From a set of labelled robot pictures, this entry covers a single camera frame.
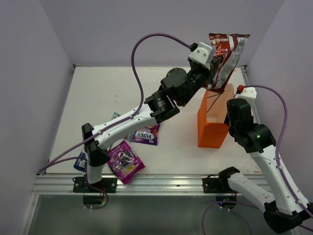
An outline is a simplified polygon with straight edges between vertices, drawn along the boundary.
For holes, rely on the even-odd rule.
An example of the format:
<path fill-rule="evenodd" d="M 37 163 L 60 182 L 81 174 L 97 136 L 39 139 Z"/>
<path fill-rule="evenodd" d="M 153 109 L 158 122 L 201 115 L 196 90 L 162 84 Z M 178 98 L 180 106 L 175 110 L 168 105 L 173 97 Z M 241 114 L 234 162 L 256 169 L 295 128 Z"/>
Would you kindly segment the orange paper bag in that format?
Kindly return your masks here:
<path fill-rule="evenodd" d="M 198 147 L 220 148 L 228 135 L 226 103 L 234 95 L 234 87 L 227 84 L 222 94 L 206 91 L 203 95 L 198 114 Z"/>

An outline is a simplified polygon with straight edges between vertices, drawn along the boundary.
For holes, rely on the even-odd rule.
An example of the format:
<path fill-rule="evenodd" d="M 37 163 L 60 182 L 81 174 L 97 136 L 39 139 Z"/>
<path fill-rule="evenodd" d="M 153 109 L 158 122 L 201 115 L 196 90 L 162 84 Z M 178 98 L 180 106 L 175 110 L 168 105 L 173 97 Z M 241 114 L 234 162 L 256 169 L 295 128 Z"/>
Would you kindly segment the red brown snack bag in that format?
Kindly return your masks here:
<path fill-rule="evenodd" d="M 214 77 L 207 90 L 222 93 L 242 56 L 249 34 L 209 33 L 211 44 L 216 48 L 213 57 Z"/>

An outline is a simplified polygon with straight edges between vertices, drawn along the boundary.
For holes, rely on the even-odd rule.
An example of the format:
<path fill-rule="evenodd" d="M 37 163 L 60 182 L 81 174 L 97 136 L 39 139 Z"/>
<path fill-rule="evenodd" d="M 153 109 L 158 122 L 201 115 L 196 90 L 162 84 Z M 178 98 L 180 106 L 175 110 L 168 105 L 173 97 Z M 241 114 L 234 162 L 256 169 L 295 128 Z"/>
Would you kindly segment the purple Fox's candy bag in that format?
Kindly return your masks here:
<path fill-rule="evenodd" d="M 159 128 L 160 124 L 147 126 L 128 134 L 127 136 L 124 137 L 124 139 L 129 142 L 157 146 Z"/>

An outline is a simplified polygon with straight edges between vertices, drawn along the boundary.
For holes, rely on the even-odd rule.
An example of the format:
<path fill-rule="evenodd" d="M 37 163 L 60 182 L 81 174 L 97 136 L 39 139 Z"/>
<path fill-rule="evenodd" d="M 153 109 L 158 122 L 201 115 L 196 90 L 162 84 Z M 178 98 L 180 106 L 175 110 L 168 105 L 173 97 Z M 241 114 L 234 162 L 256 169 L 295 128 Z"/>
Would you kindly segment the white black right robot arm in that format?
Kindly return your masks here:
<path fill-rule="evenodd" d="M 254 122 L 250 104 L 242 98 L 227 103 L 229 133 L 255 161 L 270 191 L 262 189 L 238 169 L 229 167 L 219 173 L 218 187 L 223 192 L 236 191 L 253 203 L 266 223 L 276 233 L 292 230 L 309 219 L 313 205 L 291 178 L 268 127 Z"/>

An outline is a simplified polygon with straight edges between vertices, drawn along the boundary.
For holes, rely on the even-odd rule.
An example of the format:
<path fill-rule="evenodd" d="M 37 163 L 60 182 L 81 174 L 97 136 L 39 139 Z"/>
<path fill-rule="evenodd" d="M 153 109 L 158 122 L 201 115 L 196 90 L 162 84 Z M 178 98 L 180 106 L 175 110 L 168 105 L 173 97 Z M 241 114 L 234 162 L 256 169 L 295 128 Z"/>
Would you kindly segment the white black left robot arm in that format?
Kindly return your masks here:
<path fill-rule="evenodd" d="M 134 131 L 162 123 L 178 114 L 179 108 L 186 106 L 197 91 L 214 78 L 221 62 L 222 57 L 214 57 L 208 68 L 195 62 L 190 62 L 190 71 L 173 68 L 161 80 L 159 89 L 133 111 L 101 125 L 84 124 L 82 135 L 88 156 L 84 186 L 90 192 L 99 191 L 102 169 L 110 160 L 108 148 Z"/>

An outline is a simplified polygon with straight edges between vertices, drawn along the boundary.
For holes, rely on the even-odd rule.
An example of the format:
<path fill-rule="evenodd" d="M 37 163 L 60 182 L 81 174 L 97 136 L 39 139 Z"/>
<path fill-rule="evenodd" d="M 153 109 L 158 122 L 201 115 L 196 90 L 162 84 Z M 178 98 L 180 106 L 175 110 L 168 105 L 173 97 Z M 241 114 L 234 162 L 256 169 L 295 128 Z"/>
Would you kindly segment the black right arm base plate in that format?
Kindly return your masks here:
<path fill-rule="evenodd" d="M 209 175 L 202 178 L 202 188 L 204 193 L 232 193 L 233 190 L 229 187 L 228 181 L 223 177 Z"/>

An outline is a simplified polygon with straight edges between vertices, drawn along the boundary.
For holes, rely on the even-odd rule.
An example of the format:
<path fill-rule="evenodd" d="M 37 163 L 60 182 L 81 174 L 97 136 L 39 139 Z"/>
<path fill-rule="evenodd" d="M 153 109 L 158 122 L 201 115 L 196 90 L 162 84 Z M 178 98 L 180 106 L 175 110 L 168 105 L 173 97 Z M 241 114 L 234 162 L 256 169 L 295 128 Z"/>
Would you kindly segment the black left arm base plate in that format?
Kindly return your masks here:
<path fill-rule="evenodd" d="M 102 178 L 100 182 L 91 184 L 91 187 L 87 185 L 84 177 L 74 177 L 72 180 L 74 182 L 74 193 L 100 193 L 102 191 L 105 191 L 106 193 L 116 192 L 116 178 Z"/>

